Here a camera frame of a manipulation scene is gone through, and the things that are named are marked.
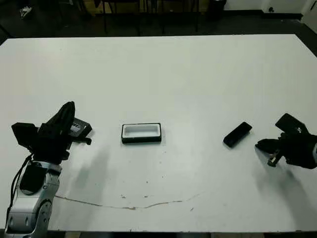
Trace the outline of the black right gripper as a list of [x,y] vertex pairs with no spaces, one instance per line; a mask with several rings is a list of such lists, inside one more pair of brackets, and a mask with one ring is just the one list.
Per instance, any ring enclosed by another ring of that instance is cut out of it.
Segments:
[[315,135],[282,133],[278,139],[261,139],[256,146],[263,152],[270,152],[268,165],[271,167],[275,167],[282,157],[290,165],[306,169],[317,167],[317,137]]

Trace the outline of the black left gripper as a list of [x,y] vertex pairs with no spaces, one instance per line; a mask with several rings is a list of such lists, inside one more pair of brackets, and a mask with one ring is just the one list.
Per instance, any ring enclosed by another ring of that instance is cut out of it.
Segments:
[[69,158],[69,149],[73,142],[91,145],[88,134],[92,127],[85,121],[74,121],[75,103],[65,103],[53,117],[53,125],[44,123],[40,126],[32,153],[37,161],[60,164]]

